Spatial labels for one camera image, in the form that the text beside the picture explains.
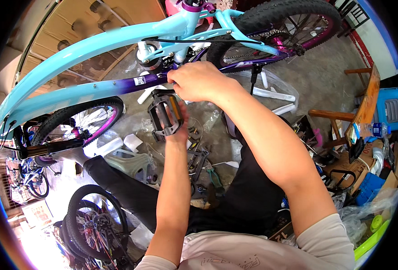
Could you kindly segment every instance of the plastic water bottle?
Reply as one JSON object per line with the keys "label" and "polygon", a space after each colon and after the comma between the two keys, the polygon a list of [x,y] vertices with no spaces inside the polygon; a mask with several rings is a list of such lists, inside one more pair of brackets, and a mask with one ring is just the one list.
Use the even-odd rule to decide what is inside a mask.
{"label": "plastic water bottle", "polygon": [[386,138],[388,134],[391,134],[391,127],[385,123],[360,123],[360,136],[367,138],[370,136],[378,138]]}

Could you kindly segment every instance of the forearm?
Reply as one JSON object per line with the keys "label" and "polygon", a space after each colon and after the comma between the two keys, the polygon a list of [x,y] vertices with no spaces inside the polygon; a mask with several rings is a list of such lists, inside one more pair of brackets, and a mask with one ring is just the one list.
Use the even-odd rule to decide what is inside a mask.
{"label": "forearm", "polygon": [[216,91],[223,109],[249,145],[262,170],[288,197],[295,235],[326,216],[334,204],[305,146],[293,130],[239,84]]}
{"label": "forearm", "polygon": [[238,83],[230,85],[227,91],[215,91],[219,94],[213,102],[234,122],[269,179],[285,189],[286,181],[314,168],[303,143],[279,116]]}
{"label": "forearm", "polygon": [[157,228],[146,255],[163,257],[179,265],[191,199],[185,143],[167,141],[165,154],[157,199]]}
{"label": "forearm", "polygon": [[157,200],[157,229],[164,225],[186,231],[191,183],[187,171],[185,143],[167,141],[165,155],[163,179]]}

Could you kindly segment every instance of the blue stool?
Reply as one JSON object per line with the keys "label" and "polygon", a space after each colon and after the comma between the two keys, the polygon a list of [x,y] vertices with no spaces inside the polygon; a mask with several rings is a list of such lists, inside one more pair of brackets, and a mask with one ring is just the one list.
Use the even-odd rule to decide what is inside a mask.
{"label": "blue stool", "polygon": [[379,89],[373,122],[385,123],[392,131],[398,130],[398,87]]}

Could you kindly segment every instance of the black pants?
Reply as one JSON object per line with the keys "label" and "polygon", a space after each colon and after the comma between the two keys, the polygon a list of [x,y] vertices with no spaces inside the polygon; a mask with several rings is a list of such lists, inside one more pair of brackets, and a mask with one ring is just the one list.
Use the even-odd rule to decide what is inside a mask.
{"label": "black pants", "polygon": [[[284,192],[259,167],[237,129],[236,136],[243,145],[237,174],[218,207],[190,207],[187,235],[208,230],[266,235],[275,222]],[[84,168],[98,185],[155,232],[157,190],[110,167],[101,156],[86,161]]]}

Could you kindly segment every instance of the green plastic object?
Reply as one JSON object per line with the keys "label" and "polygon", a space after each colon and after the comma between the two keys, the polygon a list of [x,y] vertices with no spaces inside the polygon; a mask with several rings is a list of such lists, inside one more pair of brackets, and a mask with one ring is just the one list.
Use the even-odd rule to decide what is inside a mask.
{"label": "green plastic object", "polygon": [[382,225],[382,216],[376,215],[370,224],[371,232],[376,232],[381,225]]}
{"label": "green plastic object", "polygon": [[390,220],[386,220],[373,235],[371,235],[361,246],[354,250],[355,261],[379,242],[381,237],[384,235],[388,224],[390,224]]}

